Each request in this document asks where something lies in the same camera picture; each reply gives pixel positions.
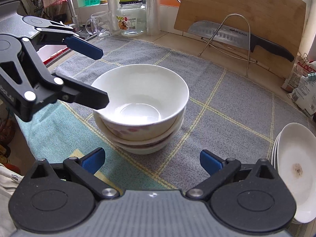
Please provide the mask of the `metal faucet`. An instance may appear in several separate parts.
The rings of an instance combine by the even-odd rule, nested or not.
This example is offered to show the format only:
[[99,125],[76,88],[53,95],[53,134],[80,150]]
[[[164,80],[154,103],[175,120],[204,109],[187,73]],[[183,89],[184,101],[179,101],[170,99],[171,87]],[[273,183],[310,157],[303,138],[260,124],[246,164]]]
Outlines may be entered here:
[[62,21],[65,23],[67,21],[66,11],[70,14],[70,26],[76,31],[80,31],[80,24],[78,16],[75,12],[75,8],[72,0],[68,0],[67,2],[63,2],[61,5],[52,5],[48,8],[44,8],[43,1],[38,1],[38,7],[42,9],[41,15],[43,18],[54,20],[54,21]]

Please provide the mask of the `grey checked table mat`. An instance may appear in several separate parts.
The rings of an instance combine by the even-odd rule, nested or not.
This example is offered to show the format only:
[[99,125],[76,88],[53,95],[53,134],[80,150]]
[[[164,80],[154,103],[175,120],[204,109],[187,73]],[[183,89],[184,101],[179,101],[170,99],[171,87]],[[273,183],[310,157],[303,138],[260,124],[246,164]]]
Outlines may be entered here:
[[255,163],[271,156],[282,128],[297,122],[315,131],[315,123],[285,101],[242,75],[192,55],[199,42],[165,35],[157,43],[112,36],[96,42],[104,56],[95,61],[75,54],[57,72],[86,84],[101,74],[129,64],[153,64],[179,74],[190,98],[183,125],[161,151],[134,155],[114,146],[99,130],[91,109],[57,102],[19,127],[35,158],[60,163],[82,157],[95,148],[105,150],[105,165],[97,173],[119,190],[188,190],[207,178],[199,162],[203,149],[222,158]]

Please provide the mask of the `glass mug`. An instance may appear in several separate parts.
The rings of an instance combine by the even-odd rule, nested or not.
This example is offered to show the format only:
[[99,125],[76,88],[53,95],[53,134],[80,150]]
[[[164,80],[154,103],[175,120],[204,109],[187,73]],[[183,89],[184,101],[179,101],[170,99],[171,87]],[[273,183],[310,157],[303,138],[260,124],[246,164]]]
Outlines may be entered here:
[[113,34],[112,14],[110,11],[96,12],[92,14],[85,25],[86,31],[90,35],[97,35],[100,38]]

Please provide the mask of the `red white seasoning packet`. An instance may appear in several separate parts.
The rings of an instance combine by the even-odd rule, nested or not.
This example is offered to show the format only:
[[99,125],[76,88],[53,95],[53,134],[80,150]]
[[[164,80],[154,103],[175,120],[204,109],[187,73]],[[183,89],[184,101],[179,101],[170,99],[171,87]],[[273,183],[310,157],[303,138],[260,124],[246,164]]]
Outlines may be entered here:
[[302,58],[300,55],[295,59],[292,71],[289,77],[284,81],[281,86],[282,89],[292,92],[298,87],[302,76],[307,76],[309,73],[315,72],[315,60],[309,62],[307,59]]

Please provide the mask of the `stack of plastic cups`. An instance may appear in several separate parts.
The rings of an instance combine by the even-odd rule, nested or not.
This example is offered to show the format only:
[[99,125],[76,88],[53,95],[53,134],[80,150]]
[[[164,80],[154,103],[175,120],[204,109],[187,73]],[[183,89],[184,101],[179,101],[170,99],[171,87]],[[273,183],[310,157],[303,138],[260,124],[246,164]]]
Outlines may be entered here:
[[160,0],[146,0],[146,31],[149,36],[160,33]]

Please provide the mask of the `white plastic food bag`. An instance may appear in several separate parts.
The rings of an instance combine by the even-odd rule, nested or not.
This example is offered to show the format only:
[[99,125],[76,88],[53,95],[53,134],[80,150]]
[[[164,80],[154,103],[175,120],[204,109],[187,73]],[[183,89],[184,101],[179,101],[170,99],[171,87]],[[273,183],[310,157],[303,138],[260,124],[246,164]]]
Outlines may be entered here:
[[301,76],[298,87],[288,95],[289,98],[310,118],[315,114],[315,72]]

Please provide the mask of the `top white floral plate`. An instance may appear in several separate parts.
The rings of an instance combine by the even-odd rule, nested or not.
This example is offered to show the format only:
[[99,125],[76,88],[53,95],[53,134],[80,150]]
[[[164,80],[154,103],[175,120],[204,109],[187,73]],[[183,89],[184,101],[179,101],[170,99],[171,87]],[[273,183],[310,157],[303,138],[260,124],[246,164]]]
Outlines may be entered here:
[[296,201],[295,220],[315,219],[315,136],[304,125],[293,122],[280,133],[277,169]]

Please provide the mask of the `plain white shallow bowl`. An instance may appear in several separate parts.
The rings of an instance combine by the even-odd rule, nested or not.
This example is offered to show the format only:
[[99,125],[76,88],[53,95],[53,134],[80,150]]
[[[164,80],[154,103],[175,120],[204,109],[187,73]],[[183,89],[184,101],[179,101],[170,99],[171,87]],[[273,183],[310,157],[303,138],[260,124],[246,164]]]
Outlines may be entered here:
[[183,121],[184,121],[184,113],[180,114],[175,120],[174,124],[163,134],[157,136],[153,139],[146,141],[127,141],[115,136],[103,123],[101,117],[93,112],[95,123],[98,128],[102,131],[105,137],[114,145],[122,148],[123,150],[137,154],[137,155],[148,155],[154,152],[157,152],[164,148],[168,143],[172,141],[172,139],[179,132]]

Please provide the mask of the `clear glass jar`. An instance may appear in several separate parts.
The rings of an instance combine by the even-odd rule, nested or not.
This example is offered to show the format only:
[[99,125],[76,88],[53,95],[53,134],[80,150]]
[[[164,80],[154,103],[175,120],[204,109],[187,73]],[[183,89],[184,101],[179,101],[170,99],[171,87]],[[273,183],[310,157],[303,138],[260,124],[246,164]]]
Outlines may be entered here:
[[146,31],[146,7],[142,0],[119,0],[116,19],[122,36],[137,36]]

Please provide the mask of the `bamboo cutting board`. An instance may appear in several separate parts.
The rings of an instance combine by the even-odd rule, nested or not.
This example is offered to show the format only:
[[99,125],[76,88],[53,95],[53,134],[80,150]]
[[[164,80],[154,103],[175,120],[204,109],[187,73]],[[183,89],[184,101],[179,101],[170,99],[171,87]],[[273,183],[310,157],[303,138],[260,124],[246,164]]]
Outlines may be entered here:
[[302,0],[182,0],[174,28],[187,32],[197,21],[224,23],[272,41],[296,56],[306,4]]

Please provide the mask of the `small white floral bowl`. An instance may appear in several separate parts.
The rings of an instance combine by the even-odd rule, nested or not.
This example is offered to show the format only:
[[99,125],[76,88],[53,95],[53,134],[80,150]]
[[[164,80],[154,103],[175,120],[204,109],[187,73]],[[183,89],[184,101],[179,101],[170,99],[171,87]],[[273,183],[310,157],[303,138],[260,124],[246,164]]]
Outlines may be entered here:
[[96,113],[115,136],[127,141],[145,141],[165,133],[189,100],[185,80],[158,65],[117,67],[99,76],[92,87],[109,97],[109,104]]

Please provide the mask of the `bottom white plate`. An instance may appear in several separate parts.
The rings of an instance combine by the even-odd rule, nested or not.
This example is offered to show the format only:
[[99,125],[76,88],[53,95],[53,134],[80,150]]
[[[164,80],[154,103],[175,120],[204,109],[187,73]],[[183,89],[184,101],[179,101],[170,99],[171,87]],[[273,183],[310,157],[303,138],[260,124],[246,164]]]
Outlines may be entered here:
[[271,164],[272,164],[272,166],[274,166],[274,163],[275,163],[275,150],[276,150],[278,138],[279,138],[279,135],[276,137],[276,139],[274,141],[274,144],[273,144],[273,148],[272,148],[272,153],[271,153]]

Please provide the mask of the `black handled santoku knife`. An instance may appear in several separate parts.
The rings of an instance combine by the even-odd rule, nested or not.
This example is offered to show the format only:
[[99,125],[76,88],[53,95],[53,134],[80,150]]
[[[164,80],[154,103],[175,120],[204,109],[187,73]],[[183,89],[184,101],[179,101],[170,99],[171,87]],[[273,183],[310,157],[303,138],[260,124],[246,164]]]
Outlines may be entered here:
[[[201,20],[193,23],[189,27],[187,32],[193,35],[200,36],[202,38],[210,39],[219,26],[219,23]],[[283,57],[290,62],[293,62],[295,59],[294,55],[281,45],[256,36],[252,33],[248,35],[248,32],[226,25],[221,26],[221,28],[214,36],[213,40],[245,50],[248,50],[248,48],[250,48],[250,51],[252,53],[254,52],[256,46],[260,46],[268,52]]]

